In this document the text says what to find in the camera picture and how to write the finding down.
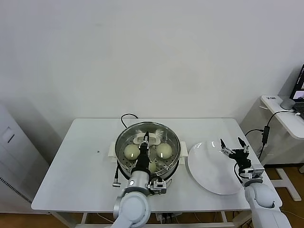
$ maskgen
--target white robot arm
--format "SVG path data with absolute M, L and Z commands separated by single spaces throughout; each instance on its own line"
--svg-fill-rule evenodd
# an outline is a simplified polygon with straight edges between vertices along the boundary
M 116 199 L 113 215 L 116 219 L 112 228 L 139 228 L 146 224 L 150 217 L 150 206 L 147 196 L 164 194 L 166 182 L 161 178 L 152 178 L 149 171 L 149 133 L 147 132 L 139 146 L 140 154 L 131 178 L 122 195 Z M 113 186 L 119 184 L 115 178 Z
M 262 183 L 264 167 L 260 164 L 251 165 L 251 160 L 247 158 L 249 146 L 246 146 L 240 138 L 238 140 L 243 149 L 226 148 L 221 140 L 221 151 L 229 158 L 236 160 L 239 166 L 237 178 L 245 187 L 245 197 L 251 208 L 254 227 L 291 228 L 286 215 L 280 211 L 276 204 L 276 194 Z

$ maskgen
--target white cabinet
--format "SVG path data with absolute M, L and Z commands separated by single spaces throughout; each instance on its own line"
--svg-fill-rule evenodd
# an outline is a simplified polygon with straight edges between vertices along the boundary
M 49 168 L 22 129 L 0 105 L 0 213 L 46 213 L 30 205 Z

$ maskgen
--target laptop screen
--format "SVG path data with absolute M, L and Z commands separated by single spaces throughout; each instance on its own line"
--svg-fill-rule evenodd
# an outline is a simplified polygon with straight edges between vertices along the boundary
M 290 96 L 294 101 L 304 101 L 304 65 L 301 69 L 299 78 Z

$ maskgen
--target white desk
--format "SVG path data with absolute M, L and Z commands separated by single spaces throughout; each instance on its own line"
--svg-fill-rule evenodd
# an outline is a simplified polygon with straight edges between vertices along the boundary
M 288 96 L 263 95 L 262 102 L 272 112 L 286 111 L 281 108 L 280 104 L 283 99 Z M 282 126 L 290 133 L 292 137 L 299 140 L 304 140 L 304 121 L 300 116 L 295 116 L 294 113 L 278 113 L 274 116 L 282 124 Z
M 271 113 L 285 111 L 281 108 L 280 104 L 284 99 L 289 98 L 288 96 L 277 96 L 277 95 L 263 95 L 261 96 L 262 102 L 271 111 Z M 282 126 L 290 133 L 290 135 L 299 140 L 304 140 L 304 120 L 300 116 L 295 116 L 294 113 L 278 113 L 274 116 L 282 124 Z M 301 201 L 301 197 L 296 191 L 294 185 L 289 180 L 288 176 L 283 169 L 276 169 L 281 180 L 272 180 L 272 184 L 276 188 L 286 187 L 294 199 L 294 201 Z M 304 166 L 300 168 L 300 172 L 304 172 Z
M 238 137 L 248 143 L 234 119 L 125 119 L 127 126 L 142 121 L 170 127 L 181 141 L 186 142 L 188 151 L 196 143 L 219 141 L 220 138 L 230 148 L 240 147 Z M 112 187 L 116 165 L 110 162 L 107 153 L 111 142 L 122 130 L 124 126 L 120 119 L 75 119 L 33 200 L 32 208 L 53 212 L 113 212 L 114 202 L 122 188 Z M 259 162 L 252 149 L 249 159 L 253 163 Z M 266 173 L 263 177 L 264 183 L 275 191 Z M 126 186 L 127 181 L 122 175 L 119 181 L 122 187 Z M 165 195 L 148 199 L 152 212 L 250 209 L 244 190 L 229 196 L 211 193 L 196 183 L 185 165 L 179 165 Z

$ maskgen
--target white plate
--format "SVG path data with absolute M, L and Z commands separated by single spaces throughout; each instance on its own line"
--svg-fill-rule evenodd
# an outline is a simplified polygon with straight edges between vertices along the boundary
M 189 152 L 188 166 L 193 178 L 205 189 L 220 195 L 232 195 L 243 186 L 234 174 L 235 160 L 221 151 L 219 142 L 196 144 Z

